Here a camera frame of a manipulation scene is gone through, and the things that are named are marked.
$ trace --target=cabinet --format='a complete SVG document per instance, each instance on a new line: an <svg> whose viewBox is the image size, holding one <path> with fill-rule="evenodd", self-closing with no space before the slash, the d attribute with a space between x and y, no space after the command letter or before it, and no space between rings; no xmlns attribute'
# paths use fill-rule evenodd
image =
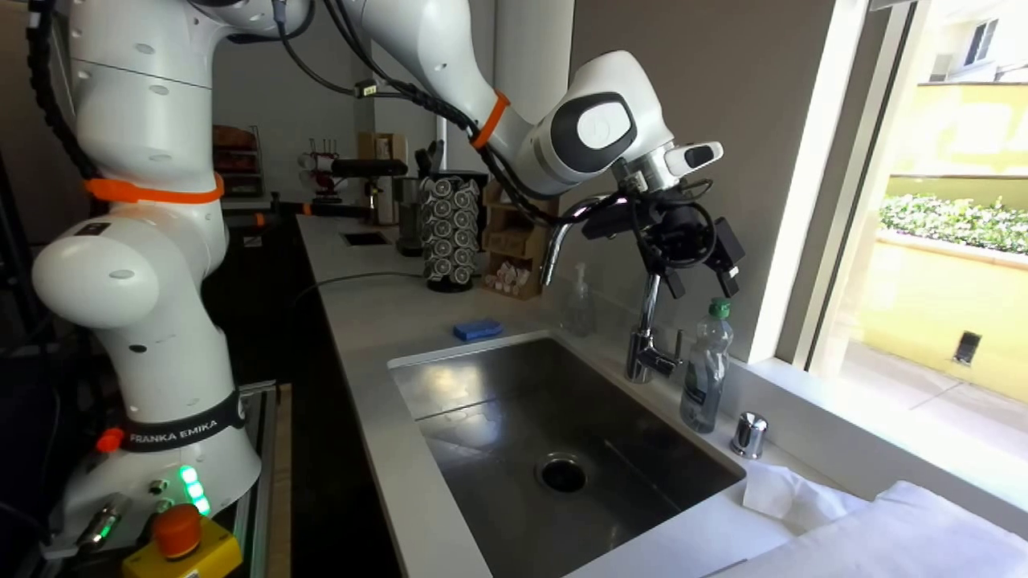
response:
<svg viewBox="0 0 1028 578"><path fill-rule="evenodd" d="M226 198L259 198L263 171L255 129L215 125L215 174L226 182Z"/></svg>
<svg viewBox="0 0 1028 578"><path fill-rule="evenodd" d="M488 182L486 196L486 276L482 287L531 299L543 293L546 257L549 257L549 224L536 224L498 182Z"/></svg>

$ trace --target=countertop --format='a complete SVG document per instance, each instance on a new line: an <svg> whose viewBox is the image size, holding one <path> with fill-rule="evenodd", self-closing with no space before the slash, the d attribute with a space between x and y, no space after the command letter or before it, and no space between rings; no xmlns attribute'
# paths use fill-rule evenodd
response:
<svg viewBox="0 0 1028 578"><path fill-rule="evenodd" d="M392 360L465 348L450 334L456 320L494 318L504 324L504 334L514 337L536 331L551 334L651 413L674 424L678 435L702 444L718 458L738 463L725 450L731 429L725 418L708 438L686 429L678 421L674 406L667 406L667 391L659 384L630 384L621 376L621 353L551 327L546 299L512 299L490 288L434 293L417 278L420 260L395 251L392 229L383 229L384 244L350 244L344 237L344 232L370 229L373 224L363 224L359 220L298 214L302 244L318 278L337 364L355 408L370 468L376 475L406 575L490 575L417 424L407 413L402 391L389 376ZM775 450L769 450L765 458L792 467ZM787 528L746 512L738 502L741 482L571 575L711 575L792 541Z"/></svg>

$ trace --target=green light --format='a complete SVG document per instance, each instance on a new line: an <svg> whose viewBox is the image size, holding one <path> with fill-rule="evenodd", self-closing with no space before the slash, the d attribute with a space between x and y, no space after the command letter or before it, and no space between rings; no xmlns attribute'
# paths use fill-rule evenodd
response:
<svg viewBox="0 0 1028 578"><path fill-rule="evenodd" d="M181 467L181 480L182 480L185 485L197 485L197 482L199 482L199 473L197 473L194 467Z"/></svg>

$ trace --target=faucet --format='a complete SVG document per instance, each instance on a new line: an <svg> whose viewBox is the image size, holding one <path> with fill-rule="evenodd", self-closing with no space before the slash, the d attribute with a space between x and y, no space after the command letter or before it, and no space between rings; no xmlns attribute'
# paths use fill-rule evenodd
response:
<svg viewBox="0 0 1028 578"><path fill-rule="evenodd" d="M634 383L644 383L647 371L656 371L662 376L670 376L681 365L681 331L674 337L674 353L666 353L659 350L656 343L656 327L651 327L651 312L659 304L659 295L662 295L662 276L659 274L648 274L647 276L647 304L644 304L644 318L639 318L639 327L634 331L634 339L630 339L630 360L626 360L626 376Z"/></svg>

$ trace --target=orange ring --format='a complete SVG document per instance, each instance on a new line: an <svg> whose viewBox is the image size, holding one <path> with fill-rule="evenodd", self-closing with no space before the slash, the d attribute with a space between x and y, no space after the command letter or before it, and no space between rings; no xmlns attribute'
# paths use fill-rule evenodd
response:
<svg viewBox="0 0 1028 578"><path fill-rule="evenodd" d="M182 192L182 191L151 191L130 181L88 181L92 198L102 204L175 204L175 205L207 205L226 196L222 176L215 176L215 191L208 192Z"/></svg>
<svg viewBox="0 0 1028 578"><path fill-rule="evenodd" d="M490 132L501 125L506 109L512 109L506 92L494 92L490 114L473 141L476 151L482 151L488 144Z"/></svg>

